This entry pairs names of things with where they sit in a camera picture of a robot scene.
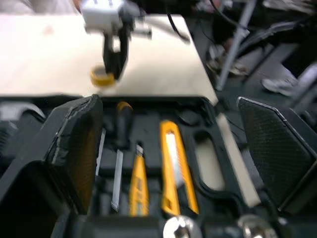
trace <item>sneaker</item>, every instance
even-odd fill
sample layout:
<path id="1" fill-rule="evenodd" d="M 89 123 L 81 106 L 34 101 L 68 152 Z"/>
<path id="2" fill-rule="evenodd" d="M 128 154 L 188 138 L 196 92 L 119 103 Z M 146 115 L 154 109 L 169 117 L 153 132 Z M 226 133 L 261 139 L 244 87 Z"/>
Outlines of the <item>sneaker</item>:
<path id="1" fill-rule="evenodd" d="M 292 95 L 297 83 L 298 81 L 294 77 L 286 77 L 278 80 L 264 78 L 261 80 L 262 86 L 268 91 L 280 93 L 288 97 Z"/>
<path id="2" fill-rule="evenodd" d="M 226 59 L 226 55 L 219 56 L 215 59 L 211 59 L 206 63 L 207 67 L 215 74 L 219 74 L 222 70 L 222 65 Z M 231 69 L 229 70 L 231 75 L 235 76 L 246 76 L 248 75 L 247 68 L 238 60 L 236 60 Z"/>
<path id="3" fill-rule="evenodd" d="M 211 44 L 209 46 L 210 60 L 215 60 L 218 57 L 222 56 L 223 54 L 224 54 L 224 47 L 222 45 Z"/>
<path id="4" fill-rule="evenodd" d="M 222 69 L 224 63 L 226 62 L 227 57 L 228 57 L 228 54 L 223 54 L 217 59 L 220 69 Z M 232 66 L 229 69 L 229 72 L 231 75 L 234 75 L 234 76 L 248 75 L 248 69 L 238 59 L 236 59 L 232 63 Z"/>

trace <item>chisel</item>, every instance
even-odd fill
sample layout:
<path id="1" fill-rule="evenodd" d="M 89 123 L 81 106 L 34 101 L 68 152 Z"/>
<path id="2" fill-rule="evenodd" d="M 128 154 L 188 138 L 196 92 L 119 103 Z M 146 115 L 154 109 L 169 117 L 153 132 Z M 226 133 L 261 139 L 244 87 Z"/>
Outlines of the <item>chisel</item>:
<path id="1" fill-rule="evenodd" d="M 132 119 L 132 107 L 126 102 L 120 102 L 117 106 L 116 114 L 117 138 L 115 145 L 117 147 L 117 159 L 115 164 L 113 193 L 111 201 L 111 207 L 116 212 L 118 212 L 119 209 L 119 197 L 121 191 L 121 175 L 123 164 L 122 150 L 129 148 L 129 133 L 131 130 Z"/>
<path id="2" fill-rule="evenodd" d="M 149 192 L 147 175 L 143 157 L 143 148 L 137 145 L 131 186 L 130 186 L 130 215 L 146 216 L 149 213 Z"/>

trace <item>metal bolt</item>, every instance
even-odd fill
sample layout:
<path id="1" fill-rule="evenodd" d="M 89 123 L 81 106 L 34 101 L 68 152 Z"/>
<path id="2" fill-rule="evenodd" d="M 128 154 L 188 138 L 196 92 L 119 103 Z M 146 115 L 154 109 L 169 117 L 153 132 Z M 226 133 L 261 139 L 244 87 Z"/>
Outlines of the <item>metal bolt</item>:
<path id="1" fill-rule="evenodd" d="M 202 238 L 202 233 L 192 219 L 186 216 L 177 216 L 165 223 L 163 238 Z"/>
<path id="2" fill-rule="evenodd" d="M 270 223 L 255 215 L 245 215 L 238 220 L 244 238 L 277 238 Z"/>

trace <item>yellow utility knife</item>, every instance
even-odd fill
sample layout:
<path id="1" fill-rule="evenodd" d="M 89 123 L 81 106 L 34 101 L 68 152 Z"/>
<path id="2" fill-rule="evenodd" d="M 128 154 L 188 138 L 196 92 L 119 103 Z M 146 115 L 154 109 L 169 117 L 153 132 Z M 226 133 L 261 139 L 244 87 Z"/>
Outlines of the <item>yellow utility knife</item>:
<path id="1" fill-rule="evenodd" d="M 130 215 L 146 216 L 149 213 L 149 192 L 143 157 L 143 148 L 137 145 L 130 186 Z"/>
<path id="2" fill-rule="evenodd" d="M 178 126 L 171 121 L 160 123 L 163 156 L 162 209 L 166 214 L 178 216 L 182 211 L 198 214 L 198 205 L 186 154 Z"/>

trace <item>yellow handle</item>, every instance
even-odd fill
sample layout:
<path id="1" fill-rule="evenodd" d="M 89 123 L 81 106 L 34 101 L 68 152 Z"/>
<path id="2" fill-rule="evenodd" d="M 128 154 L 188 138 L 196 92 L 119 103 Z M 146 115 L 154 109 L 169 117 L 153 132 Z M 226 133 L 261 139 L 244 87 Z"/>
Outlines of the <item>yellow handle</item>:
<path id="1" fill-rule="evenodd" d="M 142 155 L 136 155 L 130 187 L 130 215 L 146 216 L 149 213 L 149 192 L 145 163 Z"/>
<path id="2" fill-rule="evenodd" d="M 194 186 L 187 165 L 185 149 L 183 146 L 182 138 L 178 129 L 178 126 L 171 121 L 163 121 L 160 123 L 160 136 L 161 136 L 161 148 L 163 156 L 163 200 L 162 209 L 164 212 L 172 215 L 180 215 L 180 206 L 178 202 L 177 187 L 175 184 L 174 168 L 172 163 L 172 158 L 169 153 L 168 145 L 166 141 L 166 135 L 168 133 L 173 133 L 175 136 L 179 168 L 181 169 L 181 174 L 183 177 L 185 190 L 187 194 L 187 200 L 189 208 L 195 212 L 199 213 L 197 200 L 195 196 Z"/>

